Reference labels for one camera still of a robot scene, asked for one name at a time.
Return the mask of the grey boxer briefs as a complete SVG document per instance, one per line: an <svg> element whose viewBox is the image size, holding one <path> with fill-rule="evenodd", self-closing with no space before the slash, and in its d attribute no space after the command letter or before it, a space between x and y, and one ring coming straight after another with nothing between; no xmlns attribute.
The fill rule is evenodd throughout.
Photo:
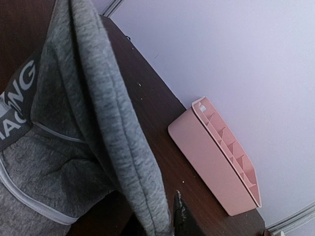
<svg viewBox="0 0 315 236"><path fill-rule="evenodd" d="M113 191L147 235L173 235L102 20L89 0L58 0L44 45L0 96L0 233L64 236Z"/></svg>

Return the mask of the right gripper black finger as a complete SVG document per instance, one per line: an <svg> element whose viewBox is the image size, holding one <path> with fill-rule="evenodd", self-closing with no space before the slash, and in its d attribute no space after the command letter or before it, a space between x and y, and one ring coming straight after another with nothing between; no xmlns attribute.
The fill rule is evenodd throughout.
<svg viewBox="0 0 315 236"><path fill-rule="evenodd" d="M178 190L174 196L173 227L175 236L205 236Z"/></svg>

